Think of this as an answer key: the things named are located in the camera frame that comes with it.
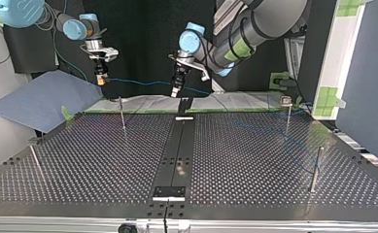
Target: perforated optical table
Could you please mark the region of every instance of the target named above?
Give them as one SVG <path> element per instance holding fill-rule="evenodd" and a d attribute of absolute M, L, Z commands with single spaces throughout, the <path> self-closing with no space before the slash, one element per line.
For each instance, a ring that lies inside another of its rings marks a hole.
<path fill-rule="evenodd" d="M 174 117 L 83 115 L 4 161 L 0 232 L 378 232 L 378 169 L 306 114 Z"/>

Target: black bracket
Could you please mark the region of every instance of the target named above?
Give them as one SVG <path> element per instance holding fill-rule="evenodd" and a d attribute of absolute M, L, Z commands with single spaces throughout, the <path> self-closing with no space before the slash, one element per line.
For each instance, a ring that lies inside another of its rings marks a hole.
<path fill-rule="evenodd" d="M 180 100 L 179 112 L 177 113 L 176 120 L 191 120 L 193 116 L 186 113 L 191 108 L 193 98 L 182 98 Z"/>
<path fill-rule="evenodd" d="M 184 202 L 186 200 L 186 188 L 184 186 L 157 186 L 153 200 Z"/>

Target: metal rod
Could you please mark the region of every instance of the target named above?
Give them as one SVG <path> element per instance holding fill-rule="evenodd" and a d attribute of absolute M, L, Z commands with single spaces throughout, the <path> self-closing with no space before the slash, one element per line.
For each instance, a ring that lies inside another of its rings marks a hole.
<path fill-rule="evenodd" d="M 38 160 L 37 153 L 34 150 L 34 146 L 30 146 L 30 149 L 31 149 L 31 153 L 33 154 L 35 163 L 37 164 L 37 166 L 40 166 L 40 161 Z"/>
<path fill-rule="evenodd" d="M 120 113 L 121 113 L 121 121 L 122 121 L 122 128 L 125 129 L 125 120 L 124 120 L 124 113 L 122 110 L 122 99 L 120 97 Z"/>
<path fill-rule="evenodd" d="M 292 114 L 292 105 L 289 106 L 288 125 L 291 122 L 291 114 Z"/>
<path fill-rule="evenodd" d="M 324 150 L 325 150 L 325 148 L 319 147 L 318 155 L 317 155 L 317 158 L 316 158 L 316 164 L 315 164 L 315 168 L 314 168 L 314 171 L 313 171 L 313 178 L 312 178 L 312 182 L 310 184 L 310 192 L 315 191 L 316 183 L 317 183 L 317 180 L 318 180 L 318 177 L 319 177 L 319 160 L 322 157 Z"/>

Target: blue cloth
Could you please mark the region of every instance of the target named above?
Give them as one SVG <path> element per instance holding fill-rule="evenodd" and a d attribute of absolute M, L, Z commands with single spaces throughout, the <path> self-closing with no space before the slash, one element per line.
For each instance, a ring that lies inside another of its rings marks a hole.
<path fill-rule="evenodd" d="M 49 133 L 71 115 L 91 107 L 102 97 L 101 88 L 61 71 L 47 72 L 0 99 L 0 117 Z"/>

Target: metal clamp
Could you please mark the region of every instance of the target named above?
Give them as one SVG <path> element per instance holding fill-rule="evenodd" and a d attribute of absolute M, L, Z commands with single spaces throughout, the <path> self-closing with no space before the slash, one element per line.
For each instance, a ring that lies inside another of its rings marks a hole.
<path fill-rule="evenodd" d="M 209 73 L 207 71 L 207 68 L 203 64 L 197 63 L 195 61 L 187 62 L 187 60 L 185 58 L 174 57 L 173 54 L 169 54 L 168 57 L 170 59 L 172 59 L 172 60 L 175 60 L 176 62 L 179 62 L 179 63 L 183 64 L 183 65 L 187 65 L 187 66 L 189 66 L 191 68 L 194 68 L 196 70 L 202 71 L 203 72 L 203 77 L 201 78 L 201 80 L 203 82 L 211 80 L 211 78 L 209 76 Z"/>

